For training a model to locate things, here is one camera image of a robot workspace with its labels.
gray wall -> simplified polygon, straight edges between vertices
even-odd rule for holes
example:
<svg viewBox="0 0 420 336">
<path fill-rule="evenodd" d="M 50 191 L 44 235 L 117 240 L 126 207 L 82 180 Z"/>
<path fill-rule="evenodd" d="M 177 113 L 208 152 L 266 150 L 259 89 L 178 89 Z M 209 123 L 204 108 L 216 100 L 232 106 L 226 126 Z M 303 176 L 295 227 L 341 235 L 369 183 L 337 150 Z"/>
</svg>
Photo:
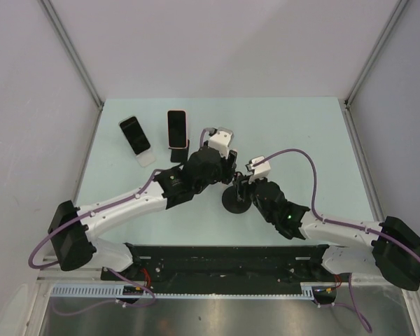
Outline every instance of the gray wall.
<svg viewBox="0 0 420 336">
<path fill-rule="evenodd" d="M 33 286 L 28 255 L 73 196 L 96 119 L 38 2 L 0 0 L 0 313 Z"/>
<path fill-rule="evenodd" d="M 346 97 L 398 0 L 52 0 L 109 98 Z"/>
<path fill-rule="evenodd" d="M 409 5 L 352 113 L 385 214 L 420 235 L 420 0 Z"/>
</svg>

metal frame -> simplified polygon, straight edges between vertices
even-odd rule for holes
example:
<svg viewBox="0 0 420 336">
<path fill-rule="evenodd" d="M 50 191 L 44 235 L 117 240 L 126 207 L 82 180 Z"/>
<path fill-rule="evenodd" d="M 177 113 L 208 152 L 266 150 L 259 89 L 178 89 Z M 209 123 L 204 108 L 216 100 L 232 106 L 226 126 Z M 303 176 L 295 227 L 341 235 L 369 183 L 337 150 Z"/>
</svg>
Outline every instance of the metal frame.
<svg viewBox="0 0 420 336">
<path fill-rule="evenodd" d="M 398 21 L 400 20 L 403 13 L 405 12 L 405 9 L 408 7 L 408 5 L 411 2 L 412 0 L 399 0 L 398 3 L 396 4 L 390 18 L 387 20 L 386 24 L 384 25 L 384 28 L 381 31 L 381 34 L 379 35 L 377 42 L 373 46 L 372 52 L 370 53 L 367 59 L 367 62 L 364 64 L 364 67 L 359 73 L 359 77 L 356 79 L 355 83 L 353 84 L 353 87 L 350 90 L 349 95 L 346 98 L 345 102 L 348 107 L 350 107 L 351 103 L 353 103 L 353 100 L 358 94 L 359 89 L 364 84 L 365 79 L 368 77 L 368 74 L 372 70 L 373 65 L 377 61 L 378 56 L 381 54 L 381 51 L 386 45 L 386 42 L 389 39 L 389 36 L 395 29 Z"/>
<path fill-rule="evenodd" d="M 52 25 L 57 37 L 59 37 L 59 41 L 64 47 L 65 52 L 69 56 L 70 60 L 72 61 L 73 66 L 78 72 L 78 75 L 84 82 L 87 91 L 93 99 L 93 102 L 101 111 L 104 103 L 99 97 L 97 89 L 93 84 L 92 80 L 90 79 L 89 73 L 85 68 L 84 63 L 81 61 L 81 58 L 79 57 L 79 54 L 76 51 L 73 42 L 71 42 L 71 39 L 67 34 L 67 31 L 65 30 L 64 25 L 62 24 L 61 19 L 55 10 L 55 7 L 53 6 L 50 0 L 38 0 L 38 2 L 40 3 L 43 11 L 47 15 L 48 21 L 50 21 L 50 24 Z"/>
<path fill-rule="evenodd" d="M 124 288 L 127 284 L 105 284 L 97 285 L 77 284 L 77 283 L 59 283 L 52 290 L 51 298 L 107 298 L 107 299 L 138 299 L 149 298 L 150 295 L 128 295 L 124 294 Z M 270 295 L 227 295 L 227 294 L 156 294 L 157 299 L 225 299 L 225 300 L 314 300 L 311 286 L 300 285 L 301 294 L 270 294 Z"/>
<path fill-rule="evenodd" d="M 361 146 L 360 139 L 353 122 L 353 118 L 351 117 L 351 107 L 347 106 L 344 103 L 341 103 L 340 105 L 347 132 L 349 133 L 350 141 L 353 146 L 356 161 L 358 163 L 361 178 L 364 183 L 370 208 L 372 210 L 372 215 L 376 221 L 384 221 L 385 215 L 382 206 L 379 203 L 377 190 L 372 181 L 370 169 L 365 159 L 364 150 Z M 402 290 L 402 294 L 405 299 L 407 310 L 412 321 L 412 326 L 414 327 L 415 335 L 420 336 L 420 293 L 419 291 L 409 292 L 407 290 Z"/>
<path fill-rule="evenodd" d="M 94 132 L 89 143 L 89 148 L 87 150 L 87 155 L 85 156 L 85 161 L 83 165 L 83 169 L 80 173 L 79 182 L 75 191 L 75 197 L 78 196 L 78 191 L 80 190 L 81 183 L 83 180 L 83 174 L 85 171 L 85 167 L 87 166 L 88 158 L 90 156 L 90 151 L 92 149 L 93 141 L 95 140 L 95 134 L 97 131 L 97 127 L 99 124 L 99 119 L 101 117 L 101 112 L 104 106 L 103 100 L 99 96 L 95 85 L 92 82 L 92 79 L 84 66 L 84 63 L 81 61 L 78 52 L 76 51 L 69 35 L 67 34 L 62 21 L 60 20 L 57 11 L 55 10 L 53 4 L 50 0 L 38 0 L 40 3 L 43 11 L 47 15 L 47 19 L 50 21 L 53 29 L 55 30 L 56 35 L 59 38 L 60 43 L 64 47 L 67 55 L 69 56 L 70 60 L 73 63 L 78 75 L 80 76 L 81 80 L 85 84 L 87 91 L 89 92 L 93 102 L 99 109 L 99 115 L 97 116 L 97 121 L 94 125 Z M 355 153 L 355 157 L 358 163 L 358 167 L 360 169 L 360 174 L 362 180 L 364 182 L 365 190 L 367 193 L 367 198 L 374 216 L 374 219 L 377 221 L 382 221 L 384 219 L 384 212 L 382 211 L 381 205 L 379 203 L 379 199 L 377 196 L 377 191 L 374 187 L 372 182 L 372 177 L 370 174 L 370 170 L 368 168 L 367 162 L 365 160 L 363 148 L 358 138 L 358 133 L 356 131 L 354 122 L 351 117 L 351 104 L 354 101 L 358 91 L 362 87 L 365 82 L 365 79 L 368 77 L 368 74 L 373 68 L 373 65 L 377 61 L 378 56 L 380 55 L 381 51 L 383 50 L 386 42 L 389 39 L 392 31 L 396 27 L 399 19 L 402 17 L 404 11 L 407 9 L 408 5 L 410 4 L 410 0 L 399 0 L 396 4 L 388 22 L 385 24 L 377 42 L 375 43 L 370 56 L 367 59 L 363 69 L 361 70 L 358 78 L 356 79 L 352 89 L 350 90 L 347 98 L 342 100 L 341 109 L 342 115 L 344 117 L 344 121 L 346 124 L 347 131 L 349 133 L 349 137 L 353 146 L 353 151 Z M 46 260 L 54 260 L 54 257 L 47 257 Z M 61 272 L 60 269 L 51 269 L 47 271 L 43 271 L 43 274 L 46 278 L 42 277 L 39 278 L 37 281 L 33 295 L 32 295 L 32 305 L 31 309 L 29 310 L 29 315 L 27 319 L 27 324 L 25 329 L 22 331 L 22 335 L 26 336 L 37 336 L 40 333 L 42 328 L 43 318 L 44 318 L 44 311 L 47 309 L 48 300 L 50 298 L 50 293 L 53 289 L 54 283 L 61 281 L 63 284 L 104 284 L 104 281 L 99 279 L 100 269 L 82 269 L 78 271 L 68 272 L 67 274 Z M 381 277 L 368 277 L 367 279 L 357 279 L 355 280 L 357 283 L 361 283 L 364 286 L 380 284 L 380 285 L 387 285 L 386 282 L 383 282 Z M 420 294 L 418 292 L 407 292 L 405 290 L 402 291 L 407 308 L 409 311 L 409 315 L 412 320 L 412 324 L 414 326 L 414 330 L 417 336 L 420 335 Z"/>
</svg>

red wire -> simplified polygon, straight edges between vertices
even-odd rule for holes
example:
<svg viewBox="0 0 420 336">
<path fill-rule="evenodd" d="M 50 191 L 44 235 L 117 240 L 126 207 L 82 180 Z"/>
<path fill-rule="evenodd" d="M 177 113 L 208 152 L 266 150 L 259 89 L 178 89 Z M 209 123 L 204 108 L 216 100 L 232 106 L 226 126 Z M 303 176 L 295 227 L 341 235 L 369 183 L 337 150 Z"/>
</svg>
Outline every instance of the red wire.
<svg viewBox="0 0 420 336">
<path fill-rule="evenodd" d="M 336 282 L 339 282 L 339 285 L 337 284 L 336 287 L 335 287 L 335 289 L 336 289 L 336 288 L 339 288 L 342 285 L 342 279 L 337 274 L 335 274 L 335 279 L 336 279 Z"/>
<path fill-rule="evenodd" d="M 146 268 L 142 268 L 141 271 L 145 274 L 145 281 L 147 281 L 146 287 L 149 287 L 151 285 L 151 277 L 149 276 L 148 270 Z"/>
</svg>

metal floor panel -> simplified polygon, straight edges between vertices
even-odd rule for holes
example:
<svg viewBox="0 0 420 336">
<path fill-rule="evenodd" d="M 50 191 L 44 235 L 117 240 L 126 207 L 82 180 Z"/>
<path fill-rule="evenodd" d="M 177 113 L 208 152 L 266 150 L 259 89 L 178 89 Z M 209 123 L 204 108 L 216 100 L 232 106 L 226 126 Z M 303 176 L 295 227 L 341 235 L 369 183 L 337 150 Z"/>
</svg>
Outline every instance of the metal floor panel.
<svg viewBox="0 0 420 336">
<path fill-rule="evenodd" d="M 401 290 L 393 286 L 354 288 L 358 306 L 376 336 L 414 335 Z M 53 297 L 62 312 L 100 299 Z M 337 302 L 351 303 L 343 286 Z M 359 336 L 368 335 L 356 315 L 344 308 L 318 309 L 304 300 L 158 300 L 147 308 L 105 304 L 84 314 L 61 317 L 47 309 L 43 336 Z"/>
</svg>

light blue table surface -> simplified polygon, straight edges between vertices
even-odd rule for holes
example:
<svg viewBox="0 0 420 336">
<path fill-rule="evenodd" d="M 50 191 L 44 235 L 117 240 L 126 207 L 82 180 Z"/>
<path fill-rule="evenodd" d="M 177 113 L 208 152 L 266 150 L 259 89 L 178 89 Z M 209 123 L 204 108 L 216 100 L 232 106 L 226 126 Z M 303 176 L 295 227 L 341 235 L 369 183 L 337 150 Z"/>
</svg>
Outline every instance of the light blue table surface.
<svg viewBox="0 0 420 336">
<path fill-rule="evenodd" d="M 317 209 L 351 219 L 372 220 L 368 199 L 337 98 L 108 99 L 104 105 L 80 187 L 77 205 L 90 204 L 143 185 L 154 168 L 169 168 L 167 111 L 188 112 L 190 153 L 205 127 L 234 132 L 238 170 L 256 156 L 300 148 L 314 160 L 318 173 Z M 142 168 L 118 123 L 136 116 L 157 161 Z M 274 158 L 269 179 L 286 198 L 309 206 L 312 171 L 297 153 Z M 153 245 L 284 246 L 317 244 L 287 240 L 252 206 L 228 213 L 221 204 L 225 185 L 211 185 L 188 203 L 133 218 L 103 234 L 112 242 Z"/>
</svg>

